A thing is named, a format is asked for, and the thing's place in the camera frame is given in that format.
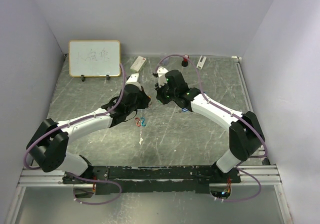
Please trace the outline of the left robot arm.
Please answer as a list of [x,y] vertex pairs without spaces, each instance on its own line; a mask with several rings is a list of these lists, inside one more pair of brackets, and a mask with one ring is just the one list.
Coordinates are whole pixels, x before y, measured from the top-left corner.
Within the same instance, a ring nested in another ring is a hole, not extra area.
[[83,155],[69,153],[67,146],[93,132],[125,122],[131,113],[147,108],[150,101],[143,87],[126,84],[119,96],[87,115],[60,122],[46,119],[26,150],[43,172],[62,170],[74,174],[81,183],[88,183],[94,176],[94,167]]

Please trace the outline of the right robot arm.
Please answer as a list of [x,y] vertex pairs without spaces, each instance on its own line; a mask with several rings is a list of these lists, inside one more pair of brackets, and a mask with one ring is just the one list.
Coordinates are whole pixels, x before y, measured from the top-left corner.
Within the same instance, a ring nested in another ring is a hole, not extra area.
[[155,76],[157,100],[162,104],[175,102],[180,108],[200,114],[215,122],[229,133],[229,148],[214,164],[213,179],[222,183],[229,172],[241,162],[247,161],[265,143],[264,134],[252,111],[241,113],[228,108],[198,88],[189,88],[178,70],[159,68]]

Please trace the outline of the red carabiner clip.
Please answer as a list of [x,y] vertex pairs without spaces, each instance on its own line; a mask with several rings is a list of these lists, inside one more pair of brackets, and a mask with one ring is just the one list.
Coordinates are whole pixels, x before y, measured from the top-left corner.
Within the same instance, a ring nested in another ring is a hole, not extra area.
[[141,126],[141,121],[138,117],[135,118],[136,126]]

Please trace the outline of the red black stamp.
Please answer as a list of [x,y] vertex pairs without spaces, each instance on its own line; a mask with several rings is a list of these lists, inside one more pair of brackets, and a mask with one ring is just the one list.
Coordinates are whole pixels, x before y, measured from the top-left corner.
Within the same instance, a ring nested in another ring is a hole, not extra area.
[[184,55],[184,56],[183,56],[183,60],[182,60],[182,62],[181,62],[181,65],[182,65],[183,67],[187,67],[187,66],[189,65],[188,58],[189,58],[189,55]]

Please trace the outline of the teal carabiner clip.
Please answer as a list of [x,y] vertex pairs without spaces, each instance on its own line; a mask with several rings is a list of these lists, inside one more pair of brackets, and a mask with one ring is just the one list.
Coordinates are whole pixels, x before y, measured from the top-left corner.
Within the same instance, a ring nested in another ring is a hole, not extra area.
[[146,126],[146,121],[145,121],[146,119],[144,118],[144,117],[141,117],[140,118],[140,124],[141,124],[141,126]]

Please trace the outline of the clear plastic cup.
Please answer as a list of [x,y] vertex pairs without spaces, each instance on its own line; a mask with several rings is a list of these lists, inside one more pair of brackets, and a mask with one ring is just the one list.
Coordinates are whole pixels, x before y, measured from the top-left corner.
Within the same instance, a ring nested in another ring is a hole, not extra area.
[[168,59],[163,60],[162,64],[163,64],[163,65],[168,65],[168,64],[169,64],[169,60],[168,60]]

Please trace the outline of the white red cardboard box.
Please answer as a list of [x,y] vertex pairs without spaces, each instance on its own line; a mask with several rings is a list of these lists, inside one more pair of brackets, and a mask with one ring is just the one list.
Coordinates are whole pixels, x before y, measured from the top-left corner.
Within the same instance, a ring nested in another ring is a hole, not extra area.
[[131,65],[130,70],[135,73],[138,73],[143,68],[145,63],[146,63],[146,58],[142,56],[138,56],[136,60],[133,62],[133,64]]

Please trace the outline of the white rectangular device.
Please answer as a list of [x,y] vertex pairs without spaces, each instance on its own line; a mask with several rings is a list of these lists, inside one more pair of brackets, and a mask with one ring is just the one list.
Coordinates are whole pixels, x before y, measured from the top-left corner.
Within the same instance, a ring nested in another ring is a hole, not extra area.
[[199,60],[198,60],[198,63],[196,65],[196,68],[201,70],[203,67],[204,67],[204,64],[206,62],[206,56],[200,56]]

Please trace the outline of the white whiteboard wooden frame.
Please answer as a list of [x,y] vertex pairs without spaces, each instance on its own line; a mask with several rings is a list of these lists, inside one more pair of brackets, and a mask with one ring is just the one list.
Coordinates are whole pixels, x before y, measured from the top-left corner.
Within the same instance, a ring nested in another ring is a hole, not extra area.
[[118,40],[71,40],[68,43],[69,75],[118,77],[121,48]]

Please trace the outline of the right side aluminium rail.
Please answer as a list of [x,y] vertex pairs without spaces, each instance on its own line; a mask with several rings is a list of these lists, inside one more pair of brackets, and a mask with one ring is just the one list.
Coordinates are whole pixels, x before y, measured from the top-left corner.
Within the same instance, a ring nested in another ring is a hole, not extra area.
[[[241,57],[238,56],[232,56],[231,59],[234,61],[236,67],[237,67],[237,72],[238,72],[238,76],[241,82],[241,87],[242,87],[242,92],[245,95],[245,103],[246,106],[248,108],[248,110],[254,112],[253,110],[253,106],[249,97],[249,93],[248,93],[248,89],[246,86],[246,82],[245,82],[245,78],[241,69]],[[257,151],[257,157],[252,156],[250,159],[259,159],[259,161],[261,161],[262,165],[270,165],[269,159],[268,159],[268,155],[265,152],[265,142],[264,144],[261,145],[261,147],[258,149]]]

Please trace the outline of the aluminium rail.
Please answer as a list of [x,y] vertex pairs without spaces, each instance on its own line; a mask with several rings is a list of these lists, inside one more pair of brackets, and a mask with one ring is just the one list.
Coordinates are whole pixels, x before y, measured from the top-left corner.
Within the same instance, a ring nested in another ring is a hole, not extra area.
[[[249,93],[248,93],[248,89],[246,86],[246,82],[245,82],[245,78],[241,69],[241,57],[238,56],[232,56],[231,59],[234,61],[236,67],[237,67],[237,72],[238,72],[238,76],[241,82],[241,87],[242,87],[242,92],[245,95],[245,103],[246,106],[248,108],[248,110],[254,112],[253,110],[253,106],[249,97]],[[259,159],[259,161],[261,161],[262,165],[270,165],[269,159],[268,159],[268,155],[265,152],[265,142],[264,144],[261,145],[261,147],[258,149],[257,151],[257,157],[252,156],[250,159]]]
[[[227,180],[232,184],[251,185],[260,182],[262,185],[279,185],[282,183],[278,168],[275,165],[244,165],[228,173],[218,174],[211,166],[96,166],[94,180],[109,180],[124,184],[136,182],[181,182],[195,181],[210,186],[225,186]],[[21,187],[79,186],[87,187],[90,181],[79,180],[69,174],[54,170],[45,173],[42,170],[24,169],[18,185]]]

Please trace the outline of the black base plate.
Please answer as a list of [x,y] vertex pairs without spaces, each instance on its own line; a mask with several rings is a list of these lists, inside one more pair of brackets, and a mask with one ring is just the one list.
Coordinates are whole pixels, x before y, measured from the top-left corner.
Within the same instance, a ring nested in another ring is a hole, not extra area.
[[235,168],[223,173],[211,165],[185,166],[94,166],[91,175],[82,178],[118,183],[123,193],[184,192],[210,193],[210,185],[240,183]]

